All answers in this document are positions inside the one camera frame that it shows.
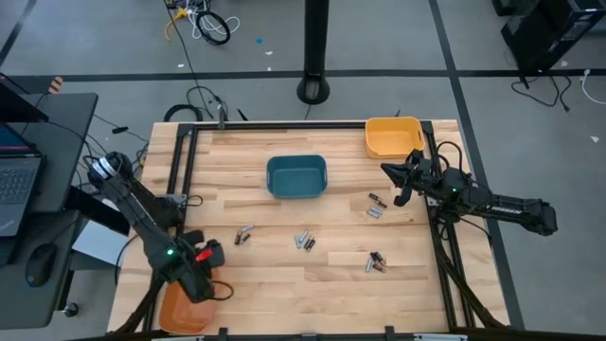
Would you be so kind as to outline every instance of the black pole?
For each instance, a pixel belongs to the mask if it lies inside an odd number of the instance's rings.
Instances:
[[[329,4],[329,0],[305,1],[305,66],[296,94],[306,104],[320,104],[330,94],[325,67]]]

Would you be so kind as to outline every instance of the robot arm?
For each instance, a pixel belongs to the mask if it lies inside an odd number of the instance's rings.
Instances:
[[[131,161],[121,153],[109,153],[89,165],[88,178],[112,201],[143,241],[151,269],[162,281],[179,281],[191,302],[213,299],[211,267],[224,263],[223,250],[216,241],[204,249],[201,231],[172,237],[170,227],[183,227],[185,214],[170,198],[155,197],[133,177]]]
[[[477,183],[462,170],[447,167],[439,173],[437,162],[437,159],[425,159],[421,151],[414,150],[402,165],[381,164],[394,185],[401,188],[401,194],[394,200],[395,206],[404,206],[414,190],[436,200],[440,218],[449,223],[471,214],[520,224],[543,236],[558,230],[556,211],[549,203],[493,194],[486,187],[475,186]]]

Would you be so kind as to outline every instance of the computer mouse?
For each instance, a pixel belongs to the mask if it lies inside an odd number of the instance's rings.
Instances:
[[[44,285],[50,278],[57,256],[57,245],[48,242],[38,245],[26,264],[26,282],[31,287]]]

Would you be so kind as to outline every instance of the black box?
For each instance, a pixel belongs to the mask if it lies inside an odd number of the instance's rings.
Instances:
[[[606,14],[606,0],[527,0],[501,29],[520,70],[544,72]]]

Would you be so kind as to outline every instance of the cable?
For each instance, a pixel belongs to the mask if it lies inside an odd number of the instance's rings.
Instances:
[[[189,58],[189,53],[187,53],[186,43],[183,40],[183,36],[181,35],[179,28],[175,24],[174,19],[172,18],[172,14],[170,14],[169,6],[167,5],[165,0],[162,0],[162,3],[164,4],[164,7],[166,8],[167,13],[169,14],[170,21],[172,22],[172,25],[174,26],[174,30],[177,32],[177,36],[179,36],[179,41],[181,41],[181,46],[183,47],[183,52],[186,55],[187,65],[189,66],[189,71],[191,72],[191,77],[193,77],[193,80],[196,83],[196,88],[198,89],[198,94],[200,94],[200,99],[202,100],[202,103],[206,107],[205,97],[204,97],[204,95],[202,95],[202,90],[200,89],[200,83],[198,83],[198,78],[196,77],[196,72],[193,70],[193,66],[191,65],[191,59]]]
[[[451,141],[444,141],[437,145],[436,152],[439,153],[440,147],[442,147],[445,144],[451,145],[456,148],[456,150],[458,151],[458,169],[461,171],[461,174],[463,175],[463,177],[467,177],[467,174],[463,171],[463,151],[461,151],[461,148],[459,146],[457,146],[456,143],[451,142]]]
[[[109,125],[113,126],[113,127],[116,127],[116,129],[120,129],[120,130],[121,130],[121,129],[124,129],[124,128],[128,129],[128,127],[120,127],[120,126],[118,126],[117,124],[112,123],[112,122],[108,121],[107,119],[105,119],[105,118],[103,118],[103,117],[98,116],[97,114],[93,114],[93,116],[94,116],[94,117],[96,117],[96,118],[98,118],[98,119],[100,119],[100,120],[102,120],[103,122],[105,122],[105,123],[107,123],[107,124],[109,124]],[[137,135],[137,134],[135,134],[135,133],[133,133],[133,132],[130,132],[130,131],[128,131],[128,130],[125,130],[123,133],[129,134],[129,135],[132,135],[132,136],[134,136],[134,137],[136,137],[136,138],[140,139],[140,140],[141,140],[141,141],[143,141],[143,142],[147,142],[147,143],[149,143],[149,142],[150,142],[149,140],[147,140],[147,139],[145,139],[145,138],[143,138],[143,137],[141,137],[141,136],[139,136],[139,135]]]
[[[78,176],[78,181],[80,181],[79,188],[82,188],[82,177],[80,176],[80,172],[78,171],[78,166],[76,166],[76,175]]]
[[[489,231],[486,230],[486,228],[484,228],[484,227],[482,227],[482,226],[480,226],[480,225],[478,225],[476,223],[472,223],[472,222],[468,221],[465,218],[459,218],[459,219],[462,222],[465,222],[465,223],[470,224],[471,226],[473,226],[473,227],[475,227],[477,229],[482,230],[482,232],[484,232],[486,234],[486,237],[489,239],[489,244],[492,245],[492,236],[490,235]]]
[[[189,98],[189,93],[191,93],[191,92],[192,92],[192,91],[194,91],[194,90],[198,90],[198,92],[200,93],[200,96],[201,96],[201,99],[202,99],[202,105],[204,106],[204,108],[201,108],[201,107],[196,107],[196,106],[194,106],[194,105],[191,103],[191,99]],[[217,96],[215,95],[215,93],[213,93],[213,92],[212,92],[212,90],[208,89],[207,87],[202,86],[202,85],[196,85],[196,86],[194,86],[194,87],[189,88],[189,89],[187,90],[187,92],[186,92],[187,104],[189,104],[189,105],[191,105],[191,106],[193,106],[193,107],[195,107],[195,108],[197,108],[197,109],[199,109],[199,110],[201,110],[201,111],[203,111],[203,112],[206,112],[206,113],[207,113],[207,114],[210,116],[210,118],[215,119],[215,117],[214,117],[212,114],[210,114],[210,109],[208,109],[208,106],[206,105],[206,98],[205,98],[205,96],[202,94],[202,90],[206,90],[206,91],[208,91],[208,92],[209,92],[209,93],[210,93],[210,94],[213,96],[213,98],[217,97]]]
[[[240,18],[236,16],[231,16],[224,20],[218,14],[210,11],[210,0],[203,0],[202,4],[203,7],[200,9],[199,7],[190,7],[189,0],[186,1],[185,11],[187,12],[187,19],[192,25],[191,37],[195,40],[204,38],[212,45],[226,44],[231,38],[231,33],[234,33],[238,30],[238,28],[240,28]],[[215,21],[217,21],[219,25],[213,25],[210,20],[208,20],[208,16],[215,19]],[[236,27],[233,29],[230,29],[229,25],[227,24],[227,22],[230,20],[236,21]],[[206,32],[217,32],[218,34],[226,37],[222,41],[219,41],[210,37],[210,35],[208,35],[208,33]]]
[[[556,83],[556,80],[554,80],[553,76],[549,76],[549,79],[551,80],[551,83],[553,84],[553,86],[556,88],[556,97],[553,100],[553,103],[547,103],[545,101],[542,101],[540,99],[537,99],[529,94],[525,94],[522,91],[518,90],[515,88],[516,85],[520,85],[520,84],[524,84],[522,81],[515,81],[511,84],[511,90],[513,90],[513,92],[515,92],[516,94],[522,95],[524,97],[527,97],[529,99],[532,99],[534,101],[536,101],[537,103],[540,103],[546,107],[549,108],[553,108],[556,106],[556,104],[558,104],[558,100],[561,103],[561,106],[564,108],[564,111],[566,113],[570,112],[570,107],[568,107],[568,105],[566,105],[566,103],[564,102],[563,96],[566,93],[566,91],[568,91],[568,89],[570,89],[570,86],[572,85],[572,81],[570,80],[569,77],[564,76],[568,82],[568,84],[566,85],[566,87],[564,88],[564,90],[562,92],[560,92],[560,87],[558,86],[558,84]],[[534,80],[532,81],[527,81],[527,84],[531,84],[532,82],[535,82],[539,79],[540,77],[536,77]]]
[[[210,11],[210,0],[204,0],[203,5],[204,5],[203,11]],[[227,22],[230,20],[235,20],[237,22],[236,27],[229,30],[229,33],[234,33],[235,31],[238,30],[238,28],[240,28],[240,18],[238,18],[237,16],[231,16],[224,20],[225,24],[227,25]],[[222,28],[222,27],[215,27],[205,17],[203,17],[202,25],[203,25],[204,29],[207,31],[215,31],[221,35],[227,35],[227,31],[225,31],[225,32],[219,31],[219,28]]]
[[[211,280],[211,282],[213,284],[221,284],[222,286],[226,287],[230,291],[229,295],[227,295],[225,297],[219,297],[219,298],[212,297],[211,298],[212,300],[224,301],[224,300],[227,300],[227,299],[231,298],[234,295],[234,287],[232,287],[231,285],[225,283],[224,281],[222,281],[222,280]]]
[[[490,233],[489,233],[489,232],[488,232],[488,231],[487,231],[485,228],[483,228],[482,226],[480,226],[480,225],[478,225],[478,224],[472,223],[472,222],[468,221],[468,220],[467,220],[467,219],[465,219],[465,218],[460,218],[460,217],[459,217],[459,220],[460,220],[460,221],[462,221],[462,222],[465,222],[465,223],[467,223],[467,224],[470,224],[471,226],[473,226],[473,227],[475,227],[475,228],[477,228],[477,229],[479,229],[479,230],[482,230],[482,232],[484,232],[484,233],[486,234],[486,237],[487,237],[487,238],[488,238],[488,240],[489,240],[489,245],[490,245],[490,246],[492,246],[492,236],[490,235]],[[449,239],[448,239],[448,237],[444,236],[444,232],[445,232],[445,231],[446,231],[446,224],[442,223],[442,227],[441,227],[441,228],[440,228],[440,230],[439,230],[439,237],[440,237],[440,238],[441,238],[443,241],[448,241],[448,240],[449,240]]]
[[[107,151],[105,150],[105,148],[103,148],[103,146],[100,143],[98,143],[98,141],[94,137],[92,137],[90,134],[86,134],[86,135],[88,137],[90,137],[93,141],[95,141],[95,143],[97,143],[97,145],[101,148],[101,150],[105,153],[105,155],[108,154]]]
[[[199,204],[190,204],[189,200],[191,200],[191,198],[198,198],[198,199],[200,199],[200,203]],[[199,207],[199,206],[201,206],[204,203],[204,201],[205,200],[200,195],[195,194],[195,195],[192,195],[190,197],[187,197],[186,200],[182,201],[177,206],[182,206],[183,204],[186,204],[186,206],[189,206],[189,207]]]
[[[437,157],[439,159],[441,159],[442,161],[444,161],[444,163],[446,164],[446,168],[450,168],[451,167],[451,163],[448,162],[448,159],[440,154],[437,155]]]
[[[463,171],[463,151],[461,151],[461,148],[459,146],[457,146],[454,142],[444,141],[444,142],[440,143],[439,145],[437,145],[436,152],[439,153],[440,147],[442,147],[445,144],[454,146],[456,148],[456,150],[458,151],[458,168],[459,168],[459,171],[461,172],[461,176],[463,176],[464,179],[469,179],[472,183],[477,184],[479,187],[484,188],[489,193],[489,195],[490,195],[489,200],[487,200],[484,204],[482,204],[480,206],[492,205],[492,203],[494,202],[494,195],[492,193],[492,190],[490,190],[490,188],[488,188],[488,186],[486,186],[484,184],[480,184],[476,180],[473,180],[469,174],[466,174]],[[443,160],[445,160],[445,157],[443,157],[442,155],[438,154],[437,156],[442,158]],[[468,202],[471,202],[472,201],[472,189],[471,188],[467,188],[467,195],[468,195],[468,197],[467,197]],[[476,206],[474,209],[470,210],[466,214],[472,214],[480,206]]]
[[[139,237],[139,235],[134,235],[132,236],[126,243],[124,243],[124,246],[122,246],[122,249],[120,250],[120,252],[117,254],[117,260],[116,260],[116,268],[114,269],[114,283],[117,285],[117,269],[118,269],[118,264],[120,263],[120,258],[122,257],[122,253],[124,252],[124,250],[126,250],[126,247],[133,242],[137,237]]]
[[[582,81],[580,82],[580,88],[583,89],[583,93],[585,94],[585,96],[589,100],[591,100],[593,103],[606,105],[606,102],[594,99],[593,97],[589,96],[589,94],[587,93],[587,90],[585,89],[585,83],[587,82],[587,79],[589,78],[590,73],[591,73],[591,70],[589,70],[589,69],[585,70],[585,76],[583,76]]]

